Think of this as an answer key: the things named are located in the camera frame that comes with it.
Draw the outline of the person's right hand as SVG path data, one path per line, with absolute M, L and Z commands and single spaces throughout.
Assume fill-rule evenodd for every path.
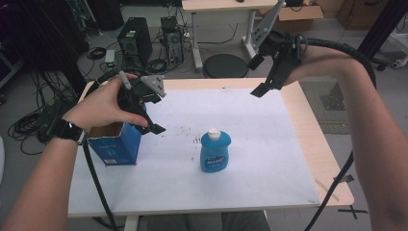
M 359 62 L 344 52 L 317 46 L 309 46 L 297 66 L 289 75 L 285 86 L 306 77 L 331 77 L 339 83 L 350 79 L 362 70 Z

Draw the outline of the open brown cardboard box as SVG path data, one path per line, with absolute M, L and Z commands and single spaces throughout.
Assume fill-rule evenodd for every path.
M 281 32 L 309 31 L 315 19 L 322 19 L 323 12 L 319 5 L 305 5 L 302 7 L 261 8 L 262 20 L 255 27 L 255 31 L 266 31 L 271 28 Z

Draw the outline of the person's left hand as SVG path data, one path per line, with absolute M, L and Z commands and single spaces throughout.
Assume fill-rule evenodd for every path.
M 116 75 L 65 113 L 63 119 L 84 130 L 114 122 L 146 127 L 148 122 L 145 118 L 122 111 L 117 105 L 117 95 L 122 85 L 121 77 Z

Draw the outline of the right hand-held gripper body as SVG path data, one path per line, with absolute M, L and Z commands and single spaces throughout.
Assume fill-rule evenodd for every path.
M 300 42 L 302 35 L 294 36 L 290 33 L 273 30 L 273 24 L 284 5 L 284 0 L 277 0 L 277 3 L 251 31 L 252 60 L 262 60 L 264 56 L 274 57 L 281 47 L 287 47 L 298 60 L 301 59 Z

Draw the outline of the black wrist watch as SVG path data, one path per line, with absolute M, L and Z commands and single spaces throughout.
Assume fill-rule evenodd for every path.
M 78 145 L 82 145 L 87 132 L 76 126 L 71 121 L 66 121 L 62 118 L 53 122 L 49 135 L 53 138 L 76 141 Z

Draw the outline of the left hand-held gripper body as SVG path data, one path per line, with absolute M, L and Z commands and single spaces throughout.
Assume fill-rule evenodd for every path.
M 162 129 L 162 126 L 154 123 L 146 112 L 145 104 L 154 104 L 166 96 L 164 75 L 140 76 L 128 79 L 123 71 L 119 72 L 123 87 L 119 90 L 117 103 L 121 110 L 144 117 L 148 125 L 146 129 Z

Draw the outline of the large brown cardboard box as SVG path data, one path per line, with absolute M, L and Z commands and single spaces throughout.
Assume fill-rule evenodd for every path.
M 347 30 L 368 30 L 389 0 L 344 0 L 338 21 Z

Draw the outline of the black computer tower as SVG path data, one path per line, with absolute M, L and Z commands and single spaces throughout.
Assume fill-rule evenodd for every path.
M 146 67 L 153 48 L 145 17 L 129 17 L 117 36 L 120 49 L 127 55 L 138 57 Z

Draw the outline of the black round stool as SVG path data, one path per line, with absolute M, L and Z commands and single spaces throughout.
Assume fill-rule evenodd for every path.
M 204 62 L 203 71 L 208 78 L 244 78 L 249 69 L 240 57 L 217 54 Z

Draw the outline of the white-legged wooden desk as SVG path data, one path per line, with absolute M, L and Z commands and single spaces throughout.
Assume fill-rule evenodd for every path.
M 196 15 L 199 12 L 249 10 L 246 35 L 242 37 L 242 43 L 249 57 L 253 58 L 271 31 L 284 3 L 284 0 L 243 0 L 242 2 L 238 0 L 182 0 L 183 10 L 191 14 L 191 51 L 194 69 L 201 71 L 203 68 L 197 40 Z M 254 26 L 256 12 L 260 9 L 269 9 L 269 12 L 257 26 Z

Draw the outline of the black metal stand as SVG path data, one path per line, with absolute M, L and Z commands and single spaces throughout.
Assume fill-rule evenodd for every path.
M 379 71 L 383 71 L 389 64 L 376 59 L 375 55 L 407 12 L 408 0 L 389 0 L 358 47 L 360 53 L 377 64 Z

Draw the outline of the blue cardboard box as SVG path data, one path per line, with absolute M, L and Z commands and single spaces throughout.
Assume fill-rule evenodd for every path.
M 106 166 L 134 165 L 140 140 L 141 133 L 123 122 L 91 128 L 88 137 L 90 147 Z

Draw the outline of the black curtain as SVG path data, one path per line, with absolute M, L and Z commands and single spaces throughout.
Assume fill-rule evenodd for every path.
M 1 34 L 39 73 L 59 70 L 75 92 L 84 90 L 77 62 L 89 44 L 64 0 L 0 0 Z

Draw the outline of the small open computer case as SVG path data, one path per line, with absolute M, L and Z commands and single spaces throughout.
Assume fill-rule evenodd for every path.
M 169 62 L 171 64 L 182 63 L 184 61 L 182 30 L 177 24 L 176 17 L 162 17 L 161 25 L 163 31 L 163 42 Z

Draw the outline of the blue bottle with white cap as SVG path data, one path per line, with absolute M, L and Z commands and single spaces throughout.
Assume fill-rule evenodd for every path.
M 217 128 L 211 128 L 201 138 L 200 167 L 207 173 L 225 169 L 229 162 L 230 136 Z

